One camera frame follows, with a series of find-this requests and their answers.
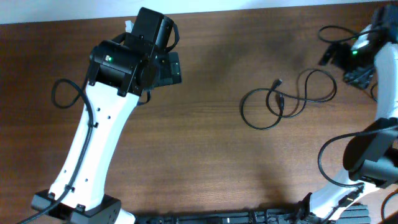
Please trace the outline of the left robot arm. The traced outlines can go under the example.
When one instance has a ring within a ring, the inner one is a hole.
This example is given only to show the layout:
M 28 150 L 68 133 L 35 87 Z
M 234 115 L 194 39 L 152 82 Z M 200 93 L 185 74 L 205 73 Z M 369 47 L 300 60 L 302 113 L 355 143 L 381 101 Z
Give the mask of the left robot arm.
M 126 22 L 124 33 L 93 48 L 85 82 L 76 89 L 84 108 L 75 137 L 53 184 L 32 199 L 36 217 L 68 223 L 135 222 L 104 187 L 121 132 L 142 105 L 141 96 L 182 81 L 170 37 L 179 37 L 176 23 L 143 7 L 135 21 Z

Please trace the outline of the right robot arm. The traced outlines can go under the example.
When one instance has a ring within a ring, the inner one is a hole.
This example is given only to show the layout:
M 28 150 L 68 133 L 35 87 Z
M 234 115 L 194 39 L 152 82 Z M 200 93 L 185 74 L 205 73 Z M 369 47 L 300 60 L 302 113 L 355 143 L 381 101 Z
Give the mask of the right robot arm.
M 360 198 L 397 183 L 397 149 L 392 146 L 397 140 L 397 5 L 376 9 L 361 32 L 328 44 L 319 64 L 331 62 L 344 70 L 347 84 L 365 89 L 377 75 L 377 112 L 364 131 L 325 143 L 351 139 L 343 169 L 334 179 L 320 170 L 328 184 L 301 201 L 294 223 L 334 223 Z

